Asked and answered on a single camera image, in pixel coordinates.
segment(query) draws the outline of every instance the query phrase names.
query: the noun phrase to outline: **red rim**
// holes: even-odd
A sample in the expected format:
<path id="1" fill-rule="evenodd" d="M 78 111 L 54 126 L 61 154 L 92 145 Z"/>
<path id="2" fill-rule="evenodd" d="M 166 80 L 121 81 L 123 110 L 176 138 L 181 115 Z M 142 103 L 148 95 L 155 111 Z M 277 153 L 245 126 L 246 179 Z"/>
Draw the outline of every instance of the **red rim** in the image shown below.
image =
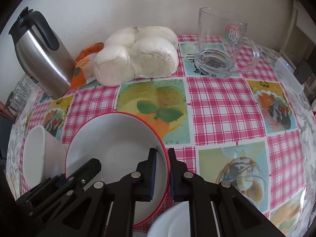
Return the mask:
<path id="1" fill-rule="evenodd" d="M 129 116 L 132 116 L 132 117 L 134 117 L 134 118 L 136 118 L 136 119 L 142 121 L 146 126 L 148 126 L 148 127 L 154 132 L 154 134 L 155 134 L 156 137 L 158 138 L 158 140 L 159 140 L 159 142 L 160 142 L 160 144 L 161 144 L 161 146 L 162 146 L 162 148 L 163 148 L 163 151 L 164 151 L 165 157 L 166 157 L 166 162 L 167 162 L 167 182 L 166 182 L 165 193 L 164 193 L 164 195 L 162 196 L 162 200 L 160 201 L 159 205 L 158 205 L 157 208 L 154 210 L 154 212 L 151 213 L 151 215 L 148 216 L 148 217 L 147 217 L 146 219 L 144 219 L 143 221 L 141 221 L 141 222 L 135 224 L 134 227 L 136 227 L 136 226 L 139 226 L 139 225 L 141 225 L 141 224 L 147 222 L 149 219 L 151 219 L 151 218 L 157 213 L 157 211 L 161 208 L 162 204 L 164 203 L 164 201 L 165 201 L 165 199 L 166 199 L 166 197 L 167 197 L 167 193 L 168 193 L 168 189 L 169 189 L 169 182 L 170 182 L 170 161 L 169 161 L 168 152 L 167 152 L 167 150 L 166 150 L 166 148 L 165 148 L 165 145 L 164 145 L 162 139 L 160 138 L 160 136 L 159 136 L 159 135 L 157 134 L 157 132 L 155 131 L 155 129 L 154 129 L 151 125 L 149 125 L 146 121 L 144 121 L 143 119 L 141 119 L 140 117 L 138 117 L 138 116 L 136 116 L 136 115 L 133 115 L 133 114 L 130 114 L 130 113 L 127 113 L 127 112 L 111 111 L 111 112 L 106 112 L 106 113 L 100 114 L 100 115 L 98 115 L 98 116 L 95 116 L 94 118 L 92 118 L 92 119 L 88 120 L 87 122 L 85 122 L 85 124 L 87 124 L 88 122 L 90 122 L 91 120 L 93 120 L 93 119 L 95 119 L 95 118 L 97 118 L 97 117 L 99 117 L 99 116 L 102 116 L 102 115 L 105 115 L 105 114 L 112 114 L 112 113 L 119 113 L 119 114 L 129 115 Z M 79 130 L 76 132 L 76 134 L 72 137 L 72 139 L 71 139 L 71 141 L 70 141 L 70 144 L 72 143 L 72 140 L 75 138 L 75 136 L 76 136 L 77 133 L 80 131 L 80 129 L 79 129 Z M 66 161 L 67 161 L 67 155 L 68 155 L 69 147 L 68 147 L 68 149 L 67 149 L 66 159 L 65 159 L 65 174 L 66 174 Z"/>

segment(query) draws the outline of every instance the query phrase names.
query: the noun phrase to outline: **mug handle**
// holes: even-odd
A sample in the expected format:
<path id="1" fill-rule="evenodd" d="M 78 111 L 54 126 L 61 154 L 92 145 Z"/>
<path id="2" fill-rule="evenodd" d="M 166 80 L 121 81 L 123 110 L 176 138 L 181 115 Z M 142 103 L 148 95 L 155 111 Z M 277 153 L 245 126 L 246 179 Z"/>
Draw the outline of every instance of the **mug handle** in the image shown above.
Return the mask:
<path id="1" fill-rule="evenodd" d="M 238 43 L 240 45 L 243 45 L 244 43 L 249 44 L 252 51 L 253 51 L 253 58 L 252 61 L 250 62 L 250 64 L 243 69 L 239 69 L 239 68 L 234 68 L 233 72 L 234 73 L 248 73 L 252 70 L 254 70 L 254 68 L 258 65 L 259 60 L 260 60 L 260 51 L 259 51 L 259 47 L 255 44 L 254 41 L 252 41 L 250 38 L 247 37 L 240 37 L 238 40 Z"/>

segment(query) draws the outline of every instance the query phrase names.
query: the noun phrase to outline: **thermos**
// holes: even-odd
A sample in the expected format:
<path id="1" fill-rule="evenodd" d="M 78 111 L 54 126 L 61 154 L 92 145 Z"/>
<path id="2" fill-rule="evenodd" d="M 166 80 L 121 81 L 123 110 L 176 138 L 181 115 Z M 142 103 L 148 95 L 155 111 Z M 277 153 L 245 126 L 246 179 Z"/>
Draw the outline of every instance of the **thermos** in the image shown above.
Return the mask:
<path id="1" fill-rule="evenodd" d="M 62 97 L 70 88 L 75 61 L 44 16 L 26 7 L 9 34 L 26 74 L 54 100 Z"/>

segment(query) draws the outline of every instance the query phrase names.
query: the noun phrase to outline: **white plastic container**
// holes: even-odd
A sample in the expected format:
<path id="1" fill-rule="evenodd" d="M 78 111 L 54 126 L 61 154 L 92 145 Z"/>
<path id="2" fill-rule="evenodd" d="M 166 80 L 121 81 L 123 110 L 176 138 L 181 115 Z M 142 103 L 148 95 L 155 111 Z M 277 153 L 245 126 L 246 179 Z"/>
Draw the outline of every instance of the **white plastic container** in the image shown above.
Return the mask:
<path id="1" fill-rule="evenodd" d="M 281 82 L 286 86 L 287 89 L 292 89 L 293 92 L 299 95 L 304 90 L 304 84 L 300 82 L 294 76 L 294 69 L 283 59 L 282 57 L 278 58 L 274 67 L 280 77 Z"/>
<path id="2" fill-rule="evenodd" d="M 65 172 L 66 147 L 41 125 L 26 137 L 23 152 L 23 175 L 33 188 L 48 177 Z"/>

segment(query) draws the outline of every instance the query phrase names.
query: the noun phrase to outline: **glass mug base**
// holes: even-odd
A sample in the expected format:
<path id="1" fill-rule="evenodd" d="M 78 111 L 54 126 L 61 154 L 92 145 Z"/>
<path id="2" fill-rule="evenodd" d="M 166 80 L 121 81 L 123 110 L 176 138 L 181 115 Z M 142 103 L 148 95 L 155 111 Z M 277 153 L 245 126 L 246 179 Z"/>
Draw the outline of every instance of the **glass mug base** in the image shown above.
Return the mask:
<path id="1" fill-rule="evenodd" d="M 205 50 L 195 55 L 195 66 L 205 75 L 216 78 L 225 78 L 232 75 L 233 65 L 229 57 L 218 50 Z"/>

